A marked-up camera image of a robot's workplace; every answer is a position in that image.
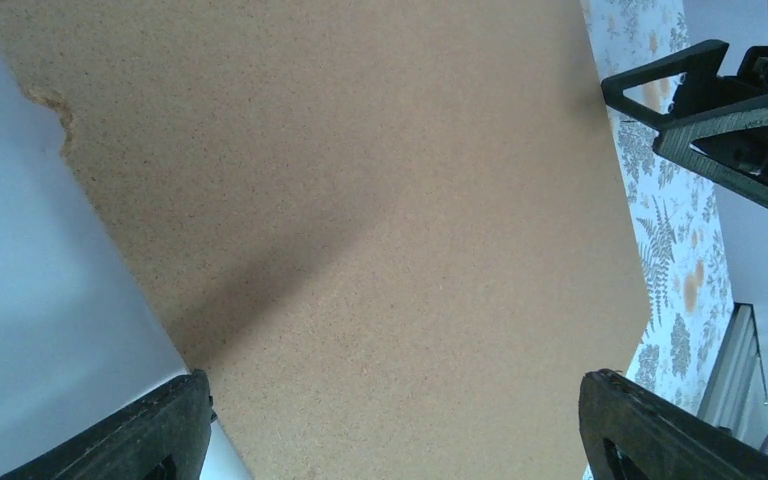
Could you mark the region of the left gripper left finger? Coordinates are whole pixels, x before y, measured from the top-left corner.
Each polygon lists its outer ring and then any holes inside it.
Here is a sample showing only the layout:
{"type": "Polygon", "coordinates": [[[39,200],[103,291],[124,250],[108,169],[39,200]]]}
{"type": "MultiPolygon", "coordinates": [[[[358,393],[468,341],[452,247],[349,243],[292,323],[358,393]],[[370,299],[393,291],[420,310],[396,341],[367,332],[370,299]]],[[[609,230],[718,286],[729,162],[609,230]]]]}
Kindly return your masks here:
{"type": "Polygon", "coordinates": [[[3,479],[198,479],[215,419],[207,375],[178,375],[3,479]]]}

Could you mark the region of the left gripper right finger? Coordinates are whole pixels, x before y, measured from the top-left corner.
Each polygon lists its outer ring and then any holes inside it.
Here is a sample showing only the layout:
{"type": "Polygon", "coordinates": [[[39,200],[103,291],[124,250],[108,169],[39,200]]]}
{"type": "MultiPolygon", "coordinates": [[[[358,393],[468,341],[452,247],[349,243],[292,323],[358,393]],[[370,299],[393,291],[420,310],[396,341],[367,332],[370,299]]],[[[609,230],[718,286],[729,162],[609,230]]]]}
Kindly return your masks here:
{"type": "Polygon", "coordinates": [[[595,479],[768,479],[768,455],[610,369],[580,383],[579,432],[595,479]]]}

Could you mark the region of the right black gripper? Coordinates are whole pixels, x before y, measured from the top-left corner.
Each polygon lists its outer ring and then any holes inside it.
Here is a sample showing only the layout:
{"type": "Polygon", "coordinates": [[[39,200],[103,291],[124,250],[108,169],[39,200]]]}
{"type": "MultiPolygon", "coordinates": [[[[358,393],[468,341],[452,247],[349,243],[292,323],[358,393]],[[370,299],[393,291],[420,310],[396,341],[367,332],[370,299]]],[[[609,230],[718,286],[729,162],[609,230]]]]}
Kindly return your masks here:
{"type": "Polygon", "coordinates": [[[604,79],[602,94],[659,132],[657,155],[768,209],[768,47],[721,76],[728,49],[702,41],[604,79]]]}

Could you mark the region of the brown backing board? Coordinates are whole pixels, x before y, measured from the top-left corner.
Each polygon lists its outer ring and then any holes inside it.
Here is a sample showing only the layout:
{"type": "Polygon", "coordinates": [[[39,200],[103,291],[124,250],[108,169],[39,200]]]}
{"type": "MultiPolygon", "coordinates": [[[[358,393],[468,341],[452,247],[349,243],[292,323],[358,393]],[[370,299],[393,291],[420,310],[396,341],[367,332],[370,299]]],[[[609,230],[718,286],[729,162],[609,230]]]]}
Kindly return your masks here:
{"type": "Polygon", "coordinates": [[[0,1],[258,479],[578,479],[650,317],[576,1],[0,1]]]}

